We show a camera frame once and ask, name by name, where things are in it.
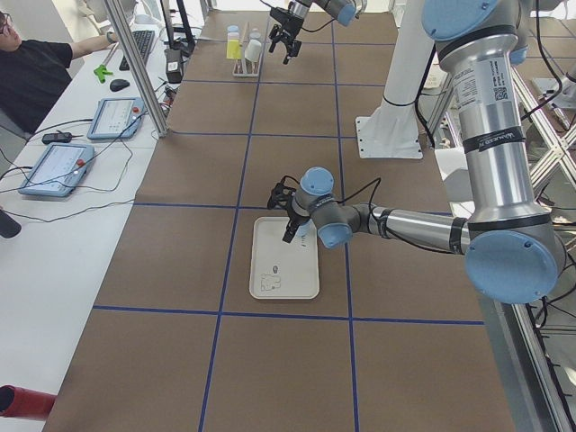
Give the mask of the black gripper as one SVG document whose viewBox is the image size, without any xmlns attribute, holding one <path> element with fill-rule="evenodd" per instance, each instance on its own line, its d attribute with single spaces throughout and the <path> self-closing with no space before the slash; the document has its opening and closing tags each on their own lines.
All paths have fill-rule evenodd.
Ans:
<svg viewBox="0 0 576 432">
<path fill-rule="evenodd" d="M 269 33 L 269 53 L 274 53 L 275 46 L 281 42 L 286 47 L 283 64 L 288 65 L 293 57 L 297 57 L 302 43 L 297 40 L 304 20 L 310 10 L 310 1 L 291 1 L 287 9 L 275 6 L 270 9 L 270 16 L 276 20 Z"/>
<path fill-rule="evenodd" d="M 287 212 L 289 221 L 283 234 L 283 242 L 290 244 L 296 236 L 299 227 L 308 223 L 311 218 L 299 214 L 293 208 L 293 198 L 296 193 L 296 188 L 286 185 L 285 182 L 287 179 L 292 179 L 297 185 L 299 184 L 299 181 L 293 176 L 284 175 L 271 190 L 266 207 L 268 210 L 280 209 Z"/>
</svg>

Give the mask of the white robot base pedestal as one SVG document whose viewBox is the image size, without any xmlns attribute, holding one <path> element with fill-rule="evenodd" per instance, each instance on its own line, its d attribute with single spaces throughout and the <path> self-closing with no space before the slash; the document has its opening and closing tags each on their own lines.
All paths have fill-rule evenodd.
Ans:
<svg viewBox="0 0 576 432">
<path fill-rule="evenodd" d="M 370 116 L 355 119 L 361 158 L 423 158 L 417 97 L 435 57 L 435 43 L 422 25 L 424 4 L 406 3 L 382 102 Z"/>
</svg>

